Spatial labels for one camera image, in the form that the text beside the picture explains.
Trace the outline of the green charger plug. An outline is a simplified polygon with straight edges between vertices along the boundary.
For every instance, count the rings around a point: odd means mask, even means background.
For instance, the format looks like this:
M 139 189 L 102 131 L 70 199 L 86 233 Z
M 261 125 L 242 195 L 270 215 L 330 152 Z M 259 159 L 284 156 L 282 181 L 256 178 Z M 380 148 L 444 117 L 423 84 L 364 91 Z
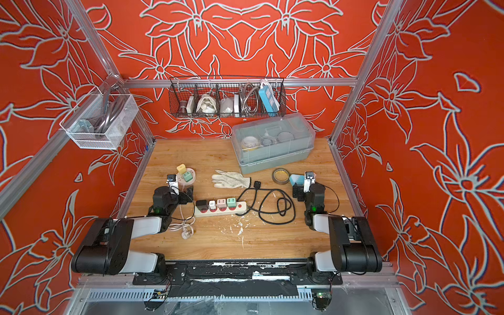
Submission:
M 227 198 L 227 207 L 229 209 L 235 209 L 237 207 L 236 198 Z

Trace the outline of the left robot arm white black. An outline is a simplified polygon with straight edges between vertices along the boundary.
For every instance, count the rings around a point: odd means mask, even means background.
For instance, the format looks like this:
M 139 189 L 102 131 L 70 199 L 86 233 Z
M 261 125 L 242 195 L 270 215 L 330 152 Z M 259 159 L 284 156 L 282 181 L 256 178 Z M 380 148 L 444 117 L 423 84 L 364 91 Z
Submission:
M 164 255 L 134 251 L 130 248 L 131 241 L 166 232 L 175 209 L 193 200 L 193 187 L 180 191 L 174 186 L 160 186 L 154 191 L 148 215 L 95 219 L 72 258 L 72 271 L 102 275 L 147 274 L 165 279 Z

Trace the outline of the white power strip red sockets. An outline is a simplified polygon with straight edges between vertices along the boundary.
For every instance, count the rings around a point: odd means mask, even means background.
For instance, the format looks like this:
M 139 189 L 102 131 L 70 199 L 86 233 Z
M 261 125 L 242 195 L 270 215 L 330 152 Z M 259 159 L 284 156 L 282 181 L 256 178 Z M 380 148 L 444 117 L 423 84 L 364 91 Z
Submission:
M 199 200 L 196 202 L 194 208 L 195 217 L 214 217 L 220 215 L 242 215 L 248 210 L 248 206 L 245 202 L 237 202 L 234 208 L 219 208 L 210 209 L 209 200 Z

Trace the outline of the round pink socket hub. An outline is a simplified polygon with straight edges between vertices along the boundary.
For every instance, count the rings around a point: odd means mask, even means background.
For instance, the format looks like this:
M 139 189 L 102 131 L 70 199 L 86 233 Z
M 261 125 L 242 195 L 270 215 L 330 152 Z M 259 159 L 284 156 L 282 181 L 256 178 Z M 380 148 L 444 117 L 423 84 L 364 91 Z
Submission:
M 177 173 L 177 182 L 181 188 L 192 186 L 196 182 L 195 170 L 189 167 L 185 173 Z

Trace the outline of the small green plug adapter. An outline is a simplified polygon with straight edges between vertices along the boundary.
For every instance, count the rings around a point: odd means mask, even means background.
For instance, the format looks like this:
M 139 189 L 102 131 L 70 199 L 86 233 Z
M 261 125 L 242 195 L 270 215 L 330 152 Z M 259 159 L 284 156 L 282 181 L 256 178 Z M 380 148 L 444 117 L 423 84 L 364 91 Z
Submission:
M 182 178 L 184 179 L 185 182 L 191 182 L 194 179 L 193 174 L 190 171 L 187 171 Z

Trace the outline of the pink charger plug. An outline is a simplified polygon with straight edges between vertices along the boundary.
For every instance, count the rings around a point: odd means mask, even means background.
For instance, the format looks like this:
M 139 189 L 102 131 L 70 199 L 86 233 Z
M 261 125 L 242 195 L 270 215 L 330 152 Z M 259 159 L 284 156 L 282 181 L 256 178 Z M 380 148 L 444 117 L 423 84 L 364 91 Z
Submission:
M 217 207 L 224 211 L 227 208 L 227 200 L 225 198 L 217 200 Z

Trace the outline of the yellow plug adapter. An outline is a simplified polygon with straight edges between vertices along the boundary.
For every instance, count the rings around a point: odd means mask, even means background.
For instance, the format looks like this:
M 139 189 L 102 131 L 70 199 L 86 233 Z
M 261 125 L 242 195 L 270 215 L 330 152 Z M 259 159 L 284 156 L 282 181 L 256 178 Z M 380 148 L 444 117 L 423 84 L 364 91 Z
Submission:
M 177 173 L 180 175 L 184 175 L 187 172 L 187 168 L 185 164 L 180 164 L 177 166 Z

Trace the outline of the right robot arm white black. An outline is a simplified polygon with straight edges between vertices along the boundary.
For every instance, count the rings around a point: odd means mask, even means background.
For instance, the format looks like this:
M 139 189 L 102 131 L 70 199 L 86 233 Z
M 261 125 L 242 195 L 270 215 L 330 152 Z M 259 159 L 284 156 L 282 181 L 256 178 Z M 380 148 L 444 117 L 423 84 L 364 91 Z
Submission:
M 312 183 L 310 188 L 295 184 L 293 196 L 305 204 L 305 224 L 329 236 L 329 250 L 311 254 L 317 272 L 380 272 L 383 259 L 365 217 L 345 217 L 325 210 L 326 186 Z

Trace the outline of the black charger plug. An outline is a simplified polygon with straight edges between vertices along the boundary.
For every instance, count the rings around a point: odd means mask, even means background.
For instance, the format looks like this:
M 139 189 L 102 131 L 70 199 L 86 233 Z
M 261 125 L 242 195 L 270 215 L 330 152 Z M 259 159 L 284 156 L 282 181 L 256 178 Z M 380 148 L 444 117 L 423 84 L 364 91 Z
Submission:
M 209 209 L 209 202 L 205 199 L 203 200 L 198 200 L 196 202 L 196 207 L 198 208 L 198 210 L 202 213 L 208 211 Z

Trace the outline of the small white charger plug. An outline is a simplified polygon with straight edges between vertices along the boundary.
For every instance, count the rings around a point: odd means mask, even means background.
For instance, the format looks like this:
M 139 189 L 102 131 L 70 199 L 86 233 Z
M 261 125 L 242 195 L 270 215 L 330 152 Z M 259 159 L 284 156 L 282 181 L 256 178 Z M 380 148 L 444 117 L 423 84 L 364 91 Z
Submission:
M 217 210 L 217 205 L 215 200 L 210 200 L 209 201 L 209 209 L 211 211 L 216 211 Z

